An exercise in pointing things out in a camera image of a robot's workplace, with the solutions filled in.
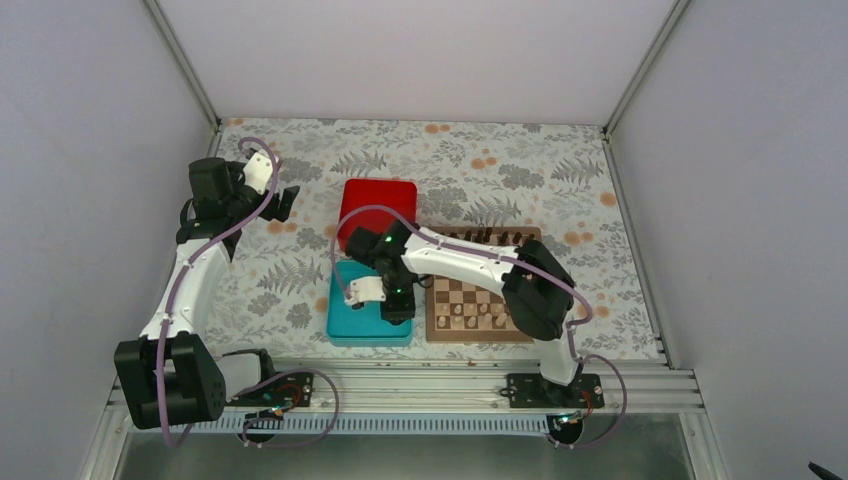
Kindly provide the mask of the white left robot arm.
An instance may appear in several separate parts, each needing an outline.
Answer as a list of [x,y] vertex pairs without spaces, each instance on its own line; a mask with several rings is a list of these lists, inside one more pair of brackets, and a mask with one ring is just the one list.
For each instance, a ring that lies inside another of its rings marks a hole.
[[244,226],[256,218],[288,218],[299,189],[276,190],[279,166],[258,151],[244,162],[204,158],[190,164],[192,196],[180,213],[168,285],[138,339],[119,343],[114,353],[136,428],[216,420],[238,392],[255,405],[276,396],[279,380],[266,355],[246,351],[217,359],[204,335]]

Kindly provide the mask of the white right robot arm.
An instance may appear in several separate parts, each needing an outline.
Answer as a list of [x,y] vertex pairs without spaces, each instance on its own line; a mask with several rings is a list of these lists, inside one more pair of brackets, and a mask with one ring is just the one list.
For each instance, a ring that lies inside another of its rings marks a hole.
[[412,286],[423,276],[465,282],[500,296],[514,325],[537,349],[544,399],[565,407],[578,397],[581,368],[567,316],[580,297],[571,275],[540,241],[481,244],[395,221],[382,233],[356,228],[345,253],[375,272],[340,284],[345,303],[359,308],[378,302],[389,322],[412,318]]

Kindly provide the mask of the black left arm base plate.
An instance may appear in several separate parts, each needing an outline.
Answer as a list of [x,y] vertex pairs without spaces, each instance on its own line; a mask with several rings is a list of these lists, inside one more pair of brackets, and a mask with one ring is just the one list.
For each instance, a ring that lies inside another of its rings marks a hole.
[[296,372],[256,391],[237,396],[228,402],[228,406],[284,410],[309,407],[313,383],[312,373]]

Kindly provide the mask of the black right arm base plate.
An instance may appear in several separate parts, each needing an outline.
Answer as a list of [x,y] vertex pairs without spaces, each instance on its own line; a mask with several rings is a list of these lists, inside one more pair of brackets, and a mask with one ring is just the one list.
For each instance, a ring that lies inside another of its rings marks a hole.
[[603,408],[605,399],[600,377],[581,373],[568,385],[548,381],[541,374],[510,373],[499,395],[511,408]]

